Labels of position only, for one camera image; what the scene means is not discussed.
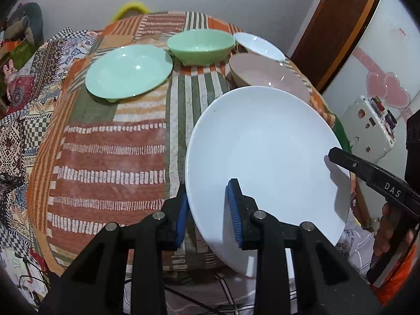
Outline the person's right hand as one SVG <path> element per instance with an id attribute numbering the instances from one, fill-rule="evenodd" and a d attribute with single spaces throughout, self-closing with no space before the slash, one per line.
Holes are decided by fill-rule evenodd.
<path id="1" fill-rule="evenodd" d="M 390 240 L 399 224 L 402 212 L 392 204 L 386 202 L 382 208 L 382 217 L 379 221 L 379 229 L 376 232 L 373 246 L 373 255 L 379 258 L 390 249 Z"/>

